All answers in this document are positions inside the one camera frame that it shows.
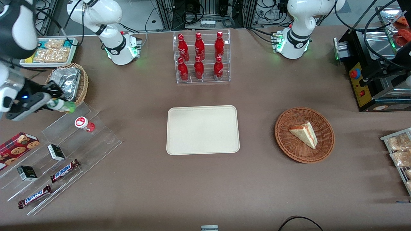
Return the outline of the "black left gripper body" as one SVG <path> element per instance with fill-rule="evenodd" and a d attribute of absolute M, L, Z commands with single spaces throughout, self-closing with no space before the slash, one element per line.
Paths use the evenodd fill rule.
<path fill-rule="evenodd" d="M 411 42 L 406 43 L 397 51 L 394 63 L 406 69 L 411 68 Z"/>

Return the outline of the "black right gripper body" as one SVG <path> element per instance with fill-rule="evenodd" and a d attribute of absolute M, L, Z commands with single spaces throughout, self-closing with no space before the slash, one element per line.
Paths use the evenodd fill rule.
<path fill-rule="evenodd" d="M 32 80 L 24 79 L 24 86 L 22 88 L 22 99 L 27 100 L 38 92 L 46 93 L 46 96 L 51 99 L 52 98 L 52 95 L 50 93 L 51 85 L 52 85 L 51 82 L 47 83 L 46 85 L 41 85 Z"/>

